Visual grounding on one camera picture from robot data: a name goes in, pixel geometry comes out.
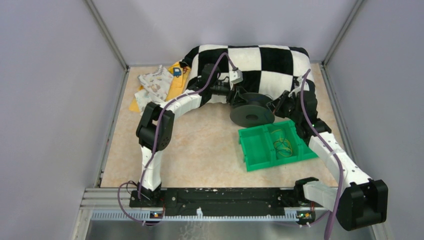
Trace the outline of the dark grey filament spool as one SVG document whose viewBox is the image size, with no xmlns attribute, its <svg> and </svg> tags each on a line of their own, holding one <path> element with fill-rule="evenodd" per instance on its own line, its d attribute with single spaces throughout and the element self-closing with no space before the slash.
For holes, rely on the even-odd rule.
<svg viewBox="0 0 424 240">
<path fill-rule="evenodd" d="M 273 101 L 268 95 L 247 92 L 243 95 L 247 102 L 243 105 L 233 104 L 230 111 L 231 121 L 243 128 L 257 127 L 275 122 L 275 116 L 267 107 Z"/>
</svg>

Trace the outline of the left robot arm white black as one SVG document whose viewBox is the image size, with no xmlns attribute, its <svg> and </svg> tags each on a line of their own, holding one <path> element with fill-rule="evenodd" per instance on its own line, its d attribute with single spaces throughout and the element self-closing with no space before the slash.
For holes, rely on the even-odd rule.
<svg viewBox="0 0 424 240">
<path fill-rule="evenodd" d="M 234 85 L 243 80 L 242 71 L 238 68 L 231 70 L 226 79 L 220 80 L 220 74 L 217 65 L 206 64 L 200 76 L 181 95 L 161 104 L 147 104 L 136 129 L 142 152 L 142 172 L 137 191 L 147 206 L 154 207 L 160 202 L 161 194 L 157 189 L 162 183 L 162 151 L 171 141 L 175 120 L 202 107 L 213 95 L 228 95 Z"/>
</svg>

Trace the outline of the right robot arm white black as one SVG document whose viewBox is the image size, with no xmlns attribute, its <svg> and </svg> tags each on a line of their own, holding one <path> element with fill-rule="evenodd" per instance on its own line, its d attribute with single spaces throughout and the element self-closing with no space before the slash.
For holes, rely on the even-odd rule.
<svg viewBox="0 0 424 240">
<path fill-rule="evenodd" d="M 387 220 L 387 184 L 362 171 L 337 142 L 331 128 L 318 117 L 318 100 L 313 91 L 284 91 L 268 106 L 277 117 L 294 122 L 297 135 L 337 181 L 337 189 L 317 180 L 305 183 L 293 192 L 297 205 L 307 206 L 312 201 L 325 207 L 331 212 L 328 224 L 338 221 L 346 231 Z"/>
</svg>

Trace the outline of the black white checkered blanket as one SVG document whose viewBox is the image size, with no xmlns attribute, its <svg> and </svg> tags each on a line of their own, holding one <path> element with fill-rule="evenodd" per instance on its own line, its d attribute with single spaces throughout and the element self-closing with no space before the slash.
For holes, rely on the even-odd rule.
<svg viewBox="0 0 424 240">
<path fill-rule="evenodd" d="M 297 78 L 311 68 L 308 52 L 302 47 L 282 45 L 217 45 L 194 47 L 181 60 L 181 67 L 190 69 L 186 86 L 194 84 L 206 64 L 214 65 L 219 56 L 227 53 L 218 64 L 220 79 L 226 80 L 236 66 L 243 80 L 240 85 L 247 91 L 278 98 L 284 91 L 295 88 Z"/>
</svg>

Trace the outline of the green three-compartment bin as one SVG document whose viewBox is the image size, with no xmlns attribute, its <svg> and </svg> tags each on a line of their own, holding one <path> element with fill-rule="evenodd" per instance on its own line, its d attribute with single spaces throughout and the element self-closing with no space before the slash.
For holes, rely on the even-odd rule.
<svg viewBox="0 0 424 240">
<path fill-rule="evenodd" d="M 318 157 L 297 135 L 292 120 L 243 128 L 238 136 L 248 172 Z"/>
</svg>

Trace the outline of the yellow cloth with truck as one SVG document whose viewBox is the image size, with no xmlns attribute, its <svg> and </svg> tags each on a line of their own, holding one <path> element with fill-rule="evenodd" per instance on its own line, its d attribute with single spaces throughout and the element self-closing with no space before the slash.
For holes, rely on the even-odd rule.
<svg viewBox="0 0 424 240">
<path fill-rule="evenodd" d="M 166 66 L 164 66 L 164 67 L 167 68 L 167 70 L 173 75 L 171 86 L 170 86 L 170 89 L 169 89 L 169 92 L 168 92 L 168 95 L 167 95 L 167 98 L 166 98 L 166 101 L 169 101 L 169 100 L 179 96 L 180 94 L 182 94 L 185 91 L 186 82 L 187 82 L 189 73 L 191 71 L 191 68 L 190 67 L 182 67 L 179 62 L 174 63 L 170 67 L 166 67 Z M 138 91 L 141 90 L 142 88 L 143 87 L 140 84 Z M 129 110 L 132 111 L 132 112 L 137 112 L 137 113 L 141 114 L 141 112 L 138 108 L 136 99 L 135 99 L 135 95 L 134 95 L 132 102 L 129 105 Z"/>
</svg>

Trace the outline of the white patterned cloth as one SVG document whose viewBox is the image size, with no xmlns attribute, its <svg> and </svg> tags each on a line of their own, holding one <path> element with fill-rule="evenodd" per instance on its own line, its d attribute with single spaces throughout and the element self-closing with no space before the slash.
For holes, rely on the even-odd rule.
<svg viewBox="0 0 424 240">
<path fill-rule="evenodd" d="M 138 75 L 137 79 L 142 89 L 136 92 L 134 97 L 141 114 L 148 103 L 160 104 L 167 101 L 173 75 L 166 67 L 160 65 L 152 73 Z"/>
</svg>

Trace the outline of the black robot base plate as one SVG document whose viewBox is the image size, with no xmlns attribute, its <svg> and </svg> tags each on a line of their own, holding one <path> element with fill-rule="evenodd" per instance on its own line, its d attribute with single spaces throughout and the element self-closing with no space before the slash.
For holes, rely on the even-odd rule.
<svg viewBox="0 0 424 240">
<path fill-rule="evenodd" d="M 149 197 L 132 191 L 131 208 L 159 208 L 167 217 L 194 216 L 198 209 L 206 217 L 283 216 L 287 208 L 311 207 L 297 190 L 280 187 L 162 188 Z"/>
</svg>

